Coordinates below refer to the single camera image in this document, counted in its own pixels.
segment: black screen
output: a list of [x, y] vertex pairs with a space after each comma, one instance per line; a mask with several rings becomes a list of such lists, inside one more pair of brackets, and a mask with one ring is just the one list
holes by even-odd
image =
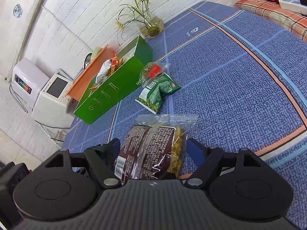
[[60, 78], [56, 78], [56, 80], [52, 83], [52, 85], [47, 90], [47, 93], [58, 98], [62, 91], [64, 90], [65, 86], [68, 84], [65, 80]]

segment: plaid cushion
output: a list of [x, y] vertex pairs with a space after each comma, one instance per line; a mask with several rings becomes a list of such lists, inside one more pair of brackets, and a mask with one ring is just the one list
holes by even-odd
[[241, 0], [235, 6], [269, 19], [307, 42], [307, 16], [283, 9], [279, 3], [266, 0]]

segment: glass vase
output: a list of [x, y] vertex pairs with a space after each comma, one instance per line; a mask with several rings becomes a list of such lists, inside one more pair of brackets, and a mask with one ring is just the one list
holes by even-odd
[[149, 10], [139, 15], [134, 21], [142, 35], [146, 38], [155, 38], [164, 29], [163, 21]]

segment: metal screw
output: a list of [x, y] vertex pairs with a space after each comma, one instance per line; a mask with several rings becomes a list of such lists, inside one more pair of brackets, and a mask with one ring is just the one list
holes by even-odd
[[188, 180], [188, 184], [191, 186], [199, 186], [202, 185], [203, 181], [199, 178], [191, 178]]
[[118, 184], [118, 180], [115, 178], [108, 178], [103, 181], [103, 183], [107, 186], [114, 186]]

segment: blue tablecloth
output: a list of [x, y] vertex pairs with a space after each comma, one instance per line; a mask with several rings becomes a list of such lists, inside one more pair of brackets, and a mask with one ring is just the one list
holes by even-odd
[[[307, 44], [266, 19], [211, 2], [181, 13], [148, 43], [154, 60], [171, 63], [167, 73], [182, 86], [159, 114], [198, 114], [191, 136], [203, 145], [265, 155], [294, 190], [287, 218], [305, 229]], [[141, 89], [91, 125], [80, 122], [63, 147], [82, 152], [113, 138], [123, 142], [134, 119], [150, 113], [134, 101]], [[196, 168], [186, 155], [181, 174]]]

